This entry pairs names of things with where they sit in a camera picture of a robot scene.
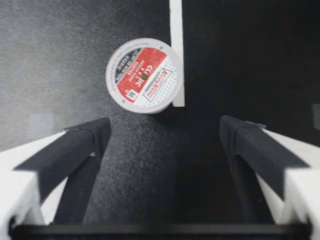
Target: black surface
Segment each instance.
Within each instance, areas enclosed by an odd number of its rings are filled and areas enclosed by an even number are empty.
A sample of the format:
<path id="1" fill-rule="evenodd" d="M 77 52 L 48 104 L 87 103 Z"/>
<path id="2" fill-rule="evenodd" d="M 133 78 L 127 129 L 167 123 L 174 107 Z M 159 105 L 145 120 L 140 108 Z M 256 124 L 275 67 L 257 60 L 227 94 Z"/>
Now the black surface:
<path id="1" fill-rule="evenodd" d="M 112 122 L 86 223 L 242 222 L 224 114 L 319 143 L 319 15 L 307 1 L 184 0 L 186 108 L 169 116 L 121 109 L 105 83 L 121 44 L 170 43 L 167 0 L 2 2 L 0 149 Z"/>
<path id="2" fill-rule="evenodd" d="M 30 236 L 140 236 L 140 237 L 211 237 L 212 239 L 307 239 L 310 236 L 307 225 L 275 224 L 177 224 L 163 226 L 148 225 L 75 225 L 52 224 L 49 226 L 18 226 L 13 239 Z"/>
<path id="3" fill-rule="evenodd" d="M 99 172 L 96 157 L 89 157 L 69 177 L 64 187 L 53 223 L 81 224 Z"/>

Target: red label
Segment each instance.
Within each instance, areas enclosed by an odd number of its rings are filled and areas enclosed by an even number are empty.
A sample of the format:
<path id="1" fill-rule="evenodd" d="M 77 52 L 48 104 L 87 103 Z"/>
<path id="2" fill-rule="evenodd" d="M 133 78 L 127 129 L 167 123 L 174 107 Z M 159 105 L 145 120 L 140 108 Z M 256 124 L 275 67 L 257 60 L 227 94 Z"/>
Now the red label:
<path id="1" fill-rule="evenodd" d="M 134 103 L 148 78 L 166 58 L 166 54 L 155 48 L 145 47 L 133 62 L 117 87 L 125 99 Z"/>

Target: k-cup coffee pod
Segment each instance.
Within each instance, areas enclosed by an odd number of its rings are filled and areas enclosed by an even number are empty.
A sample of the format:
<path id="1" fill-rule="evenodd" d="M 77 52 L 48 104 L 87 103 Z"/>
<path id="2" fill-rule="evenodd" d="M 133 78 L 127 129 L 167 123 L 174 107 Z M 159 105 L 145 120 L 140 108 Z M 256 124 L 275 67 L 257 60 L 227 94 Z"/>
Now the k-cup coffee pod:
<path id="1" fill-rule="evenodd" d="M 182 85 L 182 64 L 166 43 L 139 38 L 122 45 L 109 60 L 105 80 L 124 109 L 155 114 L 164 110 Z"/>

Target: white strip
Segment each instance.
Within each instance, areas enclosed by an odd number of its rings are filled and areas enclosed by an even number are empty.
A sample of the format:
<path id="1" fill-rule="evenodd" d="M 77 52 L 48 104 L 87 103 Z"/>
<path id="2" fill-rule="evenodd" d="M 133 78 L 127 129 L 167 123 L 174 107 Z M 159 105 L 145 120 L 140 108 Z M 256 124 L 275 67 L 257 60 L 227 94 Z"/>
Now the white strip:
<path id="1" fill-rule="evenodd" d="M 182 0 L 170 0 L 170 35 L 171 47 L 176 52 L 184 69 L 184 32 L 182 20 Z M 181 73 L 183 82 L 180 91 L 173 100 L 174 107 L 185 106 L 185 76 L 184 71 Z"/>

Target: gray textured surface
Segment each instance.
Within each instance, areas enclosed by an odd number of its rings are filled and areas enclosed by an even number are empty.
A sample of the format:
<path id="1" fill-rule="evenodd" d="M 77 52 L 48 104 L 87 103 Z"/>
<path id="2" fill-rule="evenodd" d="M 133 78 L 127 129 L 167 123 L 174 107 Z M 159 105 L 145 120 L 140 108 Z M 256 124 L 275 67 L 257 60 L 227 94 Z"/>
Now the gray textured surface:
<path id="1" fill-rule="evenodd" d="M 304 1 L 184 0 L 186 108 L 157 116 L 121 109 L 105 69 L 128 40 L 170 43 L 168 0 L 0 3 L 0 151 L 111 119 L 86 223 L 241 222 L 223 114 L 319 144 L 319 18 Z"/>
<path id="2" fill-rule="evenodd" d="M 217 126 L 193 122 L 194 108 L 171 123 L 134 114 L 107 92 L 106 65 L 121 44 L 141 37 L 170 43 L 167 0 L 1 0 L 1 6 L 0 150 L 109 117 L 112 137 L 86 223 L 241 220 Z"/>

